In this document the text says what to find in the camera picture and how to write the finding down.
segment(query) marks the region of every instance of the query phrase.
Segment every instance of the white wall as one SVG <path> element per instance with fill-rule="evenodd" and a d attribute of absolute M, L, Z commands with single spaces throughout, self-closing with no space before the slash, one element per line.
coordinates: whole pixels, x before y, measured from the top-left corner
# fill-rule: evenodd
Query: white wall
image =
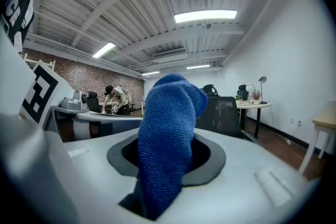
<path fill-rule="evenodd" d="M 264 100 L 273 103 L 275 128 L 310 142 L 313 117 L 336 99 L 335 28 L 323 0 L 272 0 L 264 16 L 225 61 L 221 95 L 235 95 L 241 84 L 267 76 Z M 256 118 L 256 111 L 250 112 Z M 271 109 L 261 121 L 273 126 Z M 317 147 L 321 147 L 320 135 Z M 332 152 L 334 141 L 327 148 Z"/>
<path fill-rule="evenodd" d="M 213 84 L 215 88 L 217 88 L 218 84 L 218 71 L 210 71 L 210 72 L 198 72 L 193 73 L 192 71 L 190 74 L 184 73 L 183 76 L 192 84 L 196 85 L 198 88 L 202 88 L 207 84 Z M 148 80 L 148 91 L 153 88 L 154 84 L 160 79 L 161 77 L 157 77 L 154 79 Z"/>

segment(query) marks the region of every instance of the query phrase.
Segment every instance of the ceiling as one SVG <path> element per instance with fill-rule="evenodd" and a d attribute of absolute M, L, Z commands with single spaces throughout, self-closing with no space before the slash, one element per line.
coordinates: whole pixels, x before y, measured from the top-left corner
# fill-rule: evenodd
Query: ceiling
<path fill-rule="evenodd" d="M 220 67 L 258 18 L 268 0 L 34 0 L 35 20 L 27 39 L 69 54 L 91 57 L 116 45 L 100 61 L 140 75 L 181 71 L 207 63 Z M 233 9 L 235 19 L 176 24 L 174 14 Z M 158 63 L 153 55 L 184 48 L 187 59 Z"/>

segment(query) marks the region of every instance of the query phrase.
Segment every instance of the air vent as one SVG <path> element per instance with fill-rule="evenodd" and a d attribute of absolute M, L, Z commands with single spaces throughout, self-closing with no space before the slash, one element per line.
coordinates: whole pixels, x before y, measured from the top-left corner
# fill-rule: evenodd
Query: air vent
<path fill-rule="evenodd" d="M 154 62 L 165 63 L 188 59 L 188 54 L 184 48 L 181 48 L 154 54 L 152 58 Z"/>

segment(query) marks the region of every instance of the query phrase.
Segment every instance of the table leg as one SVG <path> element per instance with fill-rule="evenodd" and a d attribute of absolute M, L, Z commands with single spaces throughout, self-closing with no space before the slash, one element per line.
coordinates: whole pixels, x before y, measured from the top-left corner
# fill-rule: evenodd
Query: table leg
<path fill-rule="evenodd" d="M 261 114 L 261 109 L 258 109 L 258 112 L 257 112 L 256 130 L 255 130 L 255 132 L 254 132 L 254 138 L 255 138 L 255 139 L 258 139 L 259 125 L 260 125 L 260 114 Z"/>
<path fill-rule="evenodd" d="M 328 133 L 325 134 L 324 141 L 323 141 L 323 145 L 322 145 L 322 147 L 321 147 L 321 152 L 320 152 L 320 154 L 319 154 L 319 159 L 322 158 L 322 156 L 323 156 L 323 152 L 326 150 L 325 147 L 326 147 L 327 144 L 328 144 L 329 136 L 330 136 L 330 135 L 329 135 Z"/>
<path fill-rule="evenodd" d="M 240 129 L 245 130 L 246 109 L 240 110 Z"/>
<path fill-rule="evenodd" d="M 299 168 L 299 173 L 303 174 L 303 172 L 305 171 L 305 169 L 307 168 L 309 161 L 311 159 L 311 156 L 313 155 L 314 149 L 315 149 L 315 145 L 316 145 L 316 141 L 317 141 L 317 137 L 319 136 L 319 130 L 316 128 L 316 126 L 314 127 L 314 133 L 311 137 L 310 143 L 309 143 L 309 147 L 308 150 L 306 152 L 306 155 L 300 165 Z"/>

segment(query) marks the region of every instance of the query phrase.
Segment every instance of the brick wall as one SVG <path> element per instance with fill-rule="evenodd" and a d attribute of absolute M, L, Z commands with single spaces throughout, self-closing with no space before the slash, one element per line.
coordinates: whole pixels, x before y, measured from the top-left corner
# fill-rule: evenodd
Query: brick wall
<path fill-rule="evenodd" d="M 141 101 L 144 98 L 143 80 L 40 51 L 24 48 L 22 53 L 28 54 L 27 58 L 31 60 L 42 60 L 46 63 L 55 60 L 55 72 L 57 74 L 64 78 L 74 90 L 96 92 L 99 102 L 105 100 L 104 92 L 107 85 L 114 87 L 121 85 L 130 92 L 131 103 L 135 104 L 134 108 L 141 107 Z"/>

